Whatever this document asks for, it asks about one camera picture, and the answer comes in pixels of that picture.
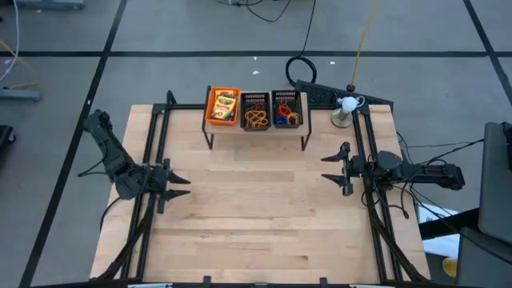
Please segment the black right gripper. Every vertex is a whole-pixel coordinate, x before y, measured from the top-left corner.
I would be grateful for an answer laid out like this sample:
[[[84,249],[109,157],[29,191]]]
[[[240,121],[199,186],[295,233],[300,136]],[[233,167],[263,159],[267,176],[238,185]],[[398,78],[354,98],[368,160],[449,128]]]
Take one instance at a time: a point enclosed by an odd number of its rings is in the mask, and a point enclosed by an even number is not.
[[[344,142],[342,148],[335,155],[322,158],[322,162],[340,162],[343,161],[343,175],[321,174],[322,177],[331,180],[338,186],[342,186],[342,194],[351,196],[353,193],[352,178],[360,178],[364,173],[364,157],[360,155],[349,158],[350,144]]]

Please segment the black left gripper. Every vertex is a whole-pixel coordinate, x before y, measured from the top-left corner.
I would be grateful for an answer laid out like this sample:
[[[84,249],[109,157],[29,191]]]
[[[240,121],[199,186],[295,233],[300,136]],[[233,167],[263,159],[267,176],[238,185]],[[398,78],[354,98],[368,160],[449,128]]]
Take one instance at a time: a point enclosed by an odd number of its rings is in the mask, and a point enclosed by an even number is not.
[[[165,158],[163,163],[151,167],[150,191],[158,196],[157,213],[163,214],[166,203],[173,198],[184,196],[190,193],[189,190],[168,190],[167,182],[174,184],[190,184],[190,181],[170,171],[170,160]]]

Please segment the white bulb lamp wooden base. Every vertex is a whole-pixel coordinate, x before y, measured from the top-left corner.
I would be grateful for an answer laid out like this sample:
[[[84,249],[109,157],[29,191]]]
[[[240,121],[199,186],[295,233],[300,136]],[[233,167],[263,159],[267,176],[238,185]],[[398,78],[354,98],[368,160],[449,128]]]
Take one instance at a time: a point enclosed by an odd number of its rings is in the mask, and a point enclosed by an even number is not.
[[[330,116],[331,123],[338,128],[349,127],[354,118],[352,113],[362,106],[365,101],[363,96],[348,96],[338,99],[338,108],[333,110]]]

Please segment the black perforated panel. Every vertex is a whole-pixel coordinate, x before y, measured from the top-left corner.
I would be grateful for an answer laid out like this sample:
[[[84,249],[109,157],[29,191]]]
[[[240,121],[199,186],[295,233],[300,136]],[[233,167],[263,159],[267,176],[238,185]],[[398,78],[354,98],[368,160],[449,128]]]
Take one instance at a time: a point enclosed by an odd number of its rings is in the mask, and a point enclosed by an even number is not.
[[[371,97],[364,94],[358,94],[355,92],[349,92],[346,90],[340,90],[337,88],[323,86],[316,83],[304,82],[302,80],[297,80],[294,88],[300,92],[304,92],[307,94],[308,103],[314,107],[320,106],[333,106],[337,104],[338,98],[344,97],[364,97],[365,103],[370,105],[388,105],[391,109],[394,108],[394,103],[390,100],[386,100],[383,98]]]

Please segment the orange plastic basket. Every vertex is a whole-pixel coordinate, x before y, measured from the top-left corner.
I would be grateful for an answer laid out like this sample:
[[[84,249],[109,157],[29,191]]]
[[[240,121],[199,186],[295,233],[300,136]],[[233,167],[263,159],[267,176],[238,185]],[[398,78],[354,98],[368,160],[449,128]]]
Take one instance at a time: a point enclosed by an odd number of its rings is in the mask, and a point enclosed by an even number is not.
[[[211,117],[211,111],[214,106],[214,102],[216,99],[215,91],[216,90],[234,90],[236,93],[236,104],[234,111],[232,113],[231,119],[228,121],[218,120]],[[233,126],[237,121],[237,116],[239,115],[239,104],[240,104],[240,89],[233,87],[221,87],[221,86],[212,86],[210,91],[208,92],[207,101],[206,101],[206,115],[205,120],[213,125],[223,125],[223,126]]]

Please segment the black plastic basket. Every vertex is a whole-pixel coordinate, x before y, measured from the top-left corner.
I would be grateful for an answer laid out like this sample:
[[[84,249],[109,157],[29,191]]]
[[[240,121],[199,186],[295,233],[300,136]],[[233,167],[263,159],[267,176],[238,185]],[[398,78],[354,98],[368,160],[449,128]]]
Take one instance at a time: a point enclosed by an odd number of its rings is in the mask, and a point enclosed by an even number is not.
[[[266,111],[245,112],[246,108],[264,103]],[[269,92],[245,92],[241,93],[240,126],[244,131],[264,131],[271,126],[270,93]]]
[[[286,128],[299,128],[300,125],[303,124],[303,116],[302,116],[302,100],[301,95],[296,90],[273,90],[271,92],[271,101],[272,101],[272,121],[276,128],[286,129]],[[300,117],[299,125],[276,125],[275,119],[278,116],[278,107],[287,103],[289,108],[291,108],[292,112],[295,112]]]

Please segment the black beam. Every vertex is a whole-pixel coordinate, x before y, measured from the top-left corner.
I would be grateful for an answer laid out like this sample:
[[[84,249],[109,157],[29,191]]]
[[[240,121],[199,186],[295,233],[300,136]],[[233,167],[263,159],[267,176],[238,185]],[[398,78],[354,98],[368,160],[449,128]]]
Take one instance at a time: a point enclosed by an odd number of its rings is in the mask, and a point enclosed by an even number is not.
[[[479,208],[467,210],[456,215],[435,216],[435,220],[420,223],[419,231],[422,240],[459,234],[462,228],[478,230]]]

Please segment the white paper box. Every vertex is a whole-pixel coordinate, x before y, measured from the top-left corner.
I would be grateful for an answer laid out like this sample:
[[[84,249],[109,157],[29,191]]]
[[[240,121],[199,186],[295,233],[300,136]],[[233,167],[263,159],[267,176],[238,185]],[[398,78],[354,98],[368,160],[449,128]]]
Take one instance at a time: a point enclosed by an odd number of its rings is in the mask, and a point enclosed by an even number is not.
[[[446,208],[437,207],[426,203],[423,205],[417,204],[417,212],[418,222],[420,224],[438,220],[438,216],[448,217],[458,213],[455,210],[448,210]],[[425,252],[429,254],[445,256],[448,258],[458,257],[459,242],[460,236],[458,234],[451,234],[422,241]]]

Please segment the yellow round object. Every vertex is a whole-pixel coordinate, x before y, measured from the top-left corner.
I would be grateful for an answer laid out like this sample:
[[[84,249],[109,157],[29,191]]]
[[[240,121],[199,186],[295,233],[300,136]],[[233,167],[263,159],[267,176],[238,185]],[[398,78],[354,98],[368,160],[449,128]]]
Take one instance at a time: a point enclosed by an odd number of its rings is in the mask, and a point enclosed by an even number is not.
[[[458,260],[456,258],[444,258],[442,260],[442,270],[452,278],[457,277]]]

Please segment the gray metal cabinet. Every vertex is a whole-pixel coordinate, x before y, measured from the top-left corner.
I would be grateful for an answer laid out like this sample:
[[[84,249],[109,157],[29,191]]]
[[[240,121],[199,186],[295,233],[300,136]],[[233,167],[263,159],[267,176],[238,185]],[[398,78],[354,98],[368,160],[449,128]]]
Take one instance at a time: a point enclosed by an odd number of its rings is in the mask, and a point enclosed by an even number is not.
[[[488,122],[475,228],[460,233],[457,284],[512,288],[512,124]]]

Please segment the black floor object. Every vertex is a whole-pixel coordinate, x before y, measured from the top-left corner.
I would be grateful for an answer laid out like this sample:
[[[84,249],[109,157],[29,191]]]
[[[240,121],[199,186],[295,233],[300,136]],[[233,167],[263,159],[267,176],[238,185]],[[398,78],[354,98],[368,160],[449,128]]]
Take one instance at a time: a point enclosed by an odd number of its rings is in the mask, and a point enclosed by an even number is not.
[[[15,141],[14,128],[8,125],[0,125],[0,157],[8,151]]]

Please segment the gray furniture foot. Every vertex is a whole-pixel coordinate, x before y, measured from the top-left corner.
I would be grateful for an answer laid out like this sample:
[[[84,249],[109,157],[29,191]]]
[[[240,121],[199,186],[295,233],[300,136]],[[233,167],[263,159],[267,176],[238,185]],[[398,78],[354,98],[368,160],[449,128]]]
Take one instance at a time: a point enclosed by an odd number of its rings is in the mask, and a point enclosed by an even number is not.
[[[36,90],[12,90],[0,89],[0,100],[19,100],[38,102],[42,99],[41,94]]]

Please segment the gray furniture base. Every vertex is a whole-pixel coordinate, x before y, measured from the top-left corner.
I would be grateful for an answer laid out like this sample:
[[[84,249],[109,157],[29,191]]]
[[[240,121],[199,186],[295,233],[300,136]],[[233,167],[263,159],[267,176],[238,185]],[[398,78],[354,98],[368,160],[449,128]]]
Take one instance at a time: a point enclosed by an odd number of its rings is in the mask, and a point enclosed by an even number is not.
[[[86,7],[85,0],[11,0],[18,6],[36,10],[81,10]]]

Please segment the black aluminium table frame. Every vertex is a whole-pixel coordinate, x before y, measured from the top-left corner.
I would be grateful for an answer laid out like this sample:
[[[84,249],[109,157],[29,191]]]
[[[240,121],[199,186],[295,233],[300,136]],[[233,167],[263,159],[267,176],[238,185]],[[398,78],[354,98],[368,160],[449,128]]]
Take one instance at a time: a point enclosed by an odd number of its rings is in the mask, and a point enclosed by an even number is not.
[[[387,247],[374,249],[363,185],[346,197],[321,174],[341,164],[322,162],[343,142],[367,147],[365,131],[339,129],[328,110],[313,110],[306,148],[301,138],[216,134],[212,148],[202,132],[203,105],[176,105],[164,145],[148,144],[160,127],[157,107],[130,110],[123,143],[136,160],[145,151],[171,160],[190,181],[190,193],[154,217],[146,262],[147,282],[377,283],[394,277]]]

